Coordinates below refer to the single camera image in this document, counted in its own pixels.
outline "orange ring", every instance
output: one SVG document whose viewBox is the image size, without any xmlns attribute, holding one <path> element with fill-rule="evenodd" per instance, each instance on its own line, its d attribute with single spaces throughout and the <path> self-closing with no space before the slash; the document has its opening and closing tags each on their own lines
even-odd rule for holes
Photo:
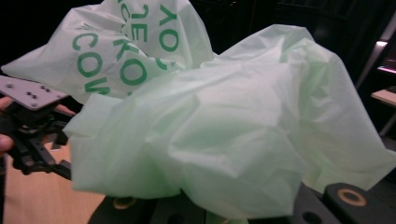
<svg viewBox="0 0 396 224">
<path fill-rule="evenodd" d="M 355 195 L 358 198 L 358 200 L 348 198 L 346 196 L 346 193 Z M 339 190 L 337 190 L 337 195 L 344 202 L 349 203 L 354 206 L 363 207 L 367 204 L 367 200 L 363 197 L 363 195 L 361 195 L 360 193 L 358 193 L 357 191 L 355 191 L 353 189 L 339 189 Z"/>
<path fill-rule="evenodd" d="M 136 202 L 137 202 L 136 198 L 131 198 L 131 200 L 127 203 L 122 203 L 119 198 L 116 198 L 113 201 L 113 206 L 116 209 L 122 210 L 122 209 L 127 209 L 127 208 L 133 206 Z"/>
</svg>

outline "finger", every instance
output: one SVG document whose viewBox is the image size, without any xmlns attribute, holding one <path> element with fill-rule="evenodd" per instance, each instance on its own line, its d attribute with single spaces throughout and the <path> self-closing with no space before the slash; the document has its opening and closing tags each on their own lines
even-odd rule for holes
<svg viewBox="0 0 396 224">
<path fill-rule="evenodd" d="M 65 105 L 57 105 L 55 107 L 55 111 L 57 111 L 59 113 L 63 113 L 63 114 L 68 114 L 68 115 L 76 115 L 76 112 L 74 112 L 73 110 L 70 110 Z"/>
<path fill-rule="evenodd" d="M 10 150 L 13 146 L 14 142 L 10 137 L 0 134 L 0 153 Z"/>
<path fill-rule="evenodd" d="M 12 99 L 7 96 L 0 98 L 0 110 L 6 110 L 11 103 Z"/>
</svg>

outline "plastic bag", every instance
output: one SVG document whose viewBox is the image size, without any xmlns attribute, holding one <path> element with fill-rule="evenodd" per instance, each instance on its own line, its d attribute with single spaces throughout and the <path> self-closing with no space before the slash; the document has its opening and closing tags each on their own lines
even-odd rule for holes
<svg viewBox="0 0 396 224">
<path fill-rule="evenodd" d="M 336 182 L 368 189 L 396 165 L 341 60 L 284 25 L 122 101 L 95 94 L 65 131 L 75 189 L 183 190 L 227 218 L 291 215 L 301 181 L 320 192 Z"/>
<path fill-rule="evenodd" d="M 47 45 L 2 70 L 84 103 L 92 92 L 124 98 L 153 77 L 212 59 L 188 0 L 106 0 L 72 8 Z"/>
</svg>

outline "hole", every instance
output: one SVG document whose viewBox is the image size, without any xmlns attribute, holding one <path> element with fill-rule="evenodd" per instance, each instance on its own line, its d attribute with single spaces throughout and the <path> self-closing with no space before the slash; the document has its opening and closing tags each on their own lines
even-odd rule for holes
<svg viewBox="0 0 396 224">
<path fill-rule="evenodd" d="M 303 219 L 306 221 L 308 224 L 320 224 L 322 223 L 321 218 L 312 212 L 304 212 L 303 213 Z"/>
<path fill-rule="evenodd" d="M 186 221 L 181 214 L 175 213 L 168 218 L 167 224 L 186 224 Z"/>
<path fill-rule="evenodd" d="M 356 194 L 353 194 L 351 192 L 345 192 L 344 196 L 347 197 L 348 199 L 352 200 L 352 201 L 358 201 L 359 197 Z"/>
</svg>

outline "wooden table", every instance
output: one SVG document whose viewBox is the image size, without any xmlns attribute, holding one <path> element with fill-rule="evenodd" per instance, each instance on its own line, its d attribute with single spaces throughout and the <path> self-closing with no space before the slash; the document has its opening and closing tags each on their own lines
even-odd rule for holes
<svg viewBox="0 0 396 224">
<path fill-rule="evenodd" d="M 396 107 L 396 94 L 391 91 L 387 91 L 387 90 L 376 91 L 372 93 L 372 97 L 387 105 Z M 386 136 L 388 131 L 394 125 L 395 122 L 396 122 L 396 112 L 393 113 L 392 117 L 388 120 L 388 122 L 379 132 L 379 135 Z"/>
<path fill-rule="evenodd" d="M 57 162 L 70 161 L 69 148 L 52 150 Z M 86 224 L 104 195 L 72 190 L 56 174 L 23 175 L 7 157 L 4 224 Z"/>
</svg>

